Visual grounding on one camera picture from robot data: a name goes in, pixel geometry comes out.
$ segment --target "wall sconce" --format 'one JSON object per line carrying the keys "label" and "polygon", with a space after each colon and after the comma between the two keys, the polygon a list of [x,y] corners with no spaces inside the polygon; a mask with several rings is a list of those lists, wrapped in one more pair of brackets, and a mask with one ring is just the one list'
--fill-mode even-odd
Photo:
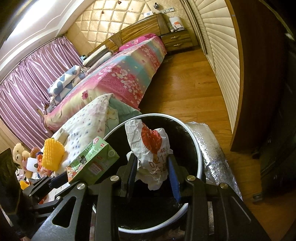
{"label": "wall sconce", "polygon": [[153,7],[154,7],[155,9],[160,8],[160,6],[159,6],[159,4],[157,4],[157,2],[153,5]]}

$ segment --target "floor plank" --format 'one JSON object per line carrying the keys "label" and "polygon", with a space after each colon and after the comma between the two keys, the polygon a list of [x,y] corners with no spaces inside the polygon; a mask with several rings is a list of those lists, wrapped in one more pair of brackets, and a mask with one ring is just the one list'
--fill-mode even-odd
{"label": "floor plank", "polygon": [[296,190],[253,204],[261,191],[260,163],[248,154],[234,153],[229,118],[216,77],[201,49],[167,56],[147,89],[142,113],[165,113],[183,122],[206,123],[220,143],[237,179],[245,204],[272,241],[280,240],[296,218]]}

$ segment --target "wooden headboard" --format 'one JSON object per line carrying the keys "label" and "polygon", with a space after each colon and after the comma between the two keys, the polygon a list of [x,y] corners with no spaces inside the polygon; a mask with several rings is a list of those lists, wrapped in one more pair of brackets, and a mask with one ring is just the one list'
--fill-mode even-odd
{"label": "wooden headboard", "polygon": [[150,17],[144,18],[138,21],[118,33],[112,35],[110,38],[102,42],[98,47],[91,51],[87,56],[91,55],[94,51],[99,49],[102,45],[106,45],[109,49],[116,52],[120,46],[128,41],[136,39],[142,35],[154,33],[157,36],[169,33],[169,29],[166,21],[163,18],[162,13],[157,13]]}

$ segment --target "drawer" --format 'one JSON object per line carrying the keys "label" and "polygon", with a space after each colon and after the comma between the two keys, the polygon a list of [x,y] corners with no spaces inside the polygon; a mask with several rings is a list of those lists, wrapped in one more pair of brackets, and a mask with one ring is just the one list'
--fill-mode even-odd
{"label": "drawer", "polygon": [[169,52],[169,51],[180,50],[180,49],[184,49],[192,46],[193,44],[191,39],[185,39],[185,40],[177,41],[174,43],[166,44],[165,49]]}
{"label": "drawer", "polygon": [[190,39],[190,35],[187,30],[178,31],[161,37],[161,40],[165,45],[185,39]]}

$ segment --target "red flower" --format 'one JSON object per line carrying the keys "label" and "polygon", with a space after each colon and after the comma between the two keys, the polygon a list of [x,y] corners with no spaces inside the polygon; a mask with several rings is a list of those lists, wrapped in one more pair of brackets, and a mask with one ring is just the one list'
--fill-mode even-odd
{"label": "red flower", "polygon": [[89,96],[89,91],[88,91],[88,90],[86,90],[86,91],[84,91],[84,92],[82,93],[82,99],[83,99],[83,100],[86,100],[88,96]]}

